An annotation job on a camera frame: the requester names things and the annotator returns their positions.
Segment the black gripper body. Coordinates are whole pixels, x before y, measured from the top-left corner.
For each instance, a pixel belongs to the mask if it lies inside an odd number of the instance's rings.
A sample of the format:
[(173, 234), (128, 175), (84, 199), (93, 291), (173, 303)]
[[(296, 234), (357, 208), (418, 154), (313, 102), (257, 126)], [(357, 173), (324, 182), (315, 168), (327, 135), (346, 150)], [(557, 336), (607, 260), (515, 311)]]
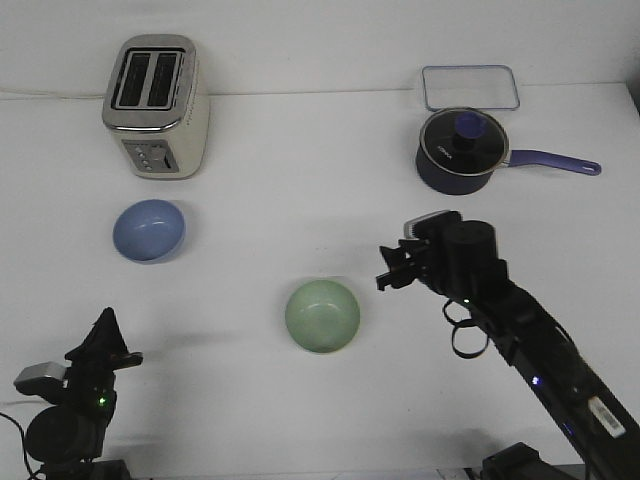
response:
[(434, 231), (425, 240), (403, 237), (398, 240), (396, 248), (380, 246), (388, 271), (376, 277), (377, 289), (400, 289), (418, 280), (433, 292), (444, 295), (448, 261), (445, 259), (443, 233), (446, 227), (458, 222)]
[(66, 371), (65, 403), (80, 415), (113, 415), (117, 402), (115, 371), (139, 366), (141, 352), (82, 350), (65, 354), (70, 362)]

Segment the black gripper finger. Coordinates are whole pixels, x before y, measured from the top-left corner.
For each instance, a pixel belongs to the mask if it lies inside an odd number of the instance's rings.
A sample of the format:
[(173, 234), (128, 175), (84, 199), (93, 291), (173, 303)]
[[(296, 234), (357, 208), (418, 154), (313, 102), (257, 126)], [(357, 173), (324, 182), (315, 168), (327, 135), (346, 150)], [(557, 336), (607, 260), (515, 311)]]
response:
[(82, 343), (67, 353), (68, 358), (124, 356), (128, 347), (112, 307), (105, 308)]

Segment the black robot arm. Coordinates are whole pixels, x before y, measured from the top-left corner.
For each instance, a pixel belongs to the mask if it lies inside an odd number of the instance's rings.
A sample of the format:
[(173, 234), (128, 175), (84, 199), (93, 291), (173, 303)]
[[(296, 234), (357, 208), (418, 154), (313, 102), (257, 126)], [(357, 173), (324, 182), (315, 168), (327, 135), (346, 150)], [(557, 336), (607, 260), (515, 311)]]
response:
[(50, 404), (28, 425), (26, 452), (46, 479), (129, 479), (125, 461), (99, 458), (116, 409), (115, 372), (141, 365), (143, 355), (128, 349), (107, 307), (65, 359), (68, 366), (39, 363), (14, 380), (19, 393)]
[(495, 229), (457, 211), (407, 222), (397, 247), (381, 247), (388, 267), (379, 290), (420, 281), (468, 316), (455, 331), (478, 328), (547, 410), (598, 479), (639, 476), (639, 426), (584, 361), (566, 330), (509, 277)]

